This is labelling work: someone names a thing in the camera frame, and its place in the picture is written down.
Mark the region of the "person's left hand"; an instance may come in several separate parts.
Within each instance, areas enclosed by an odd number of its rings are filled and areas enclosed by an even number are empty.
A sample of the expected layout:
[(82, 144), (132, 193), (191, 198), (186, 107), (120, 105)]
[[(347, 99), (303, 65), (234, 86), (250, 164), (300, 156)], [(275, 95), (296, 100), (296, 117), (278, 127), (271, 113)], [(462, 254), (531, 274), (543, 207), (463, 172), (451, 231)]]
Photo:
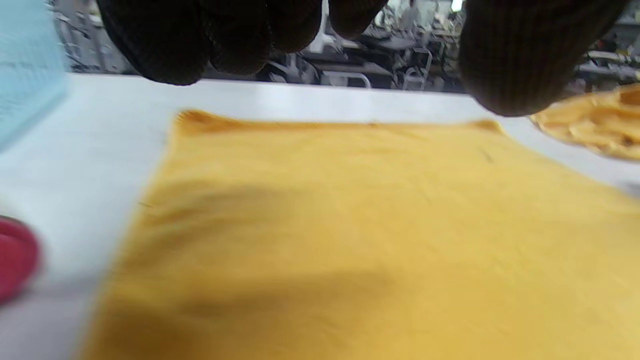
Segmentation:
[[(192, 85), (208, 65), (253, 75), (272, 51), (294, 53), (320, 30), (320, 0), (99, 0), (112, 43), (144, 78)], [(562, 93), (627, 0), (467, 0), (457, 67), (467, 93), (503, 117)]]

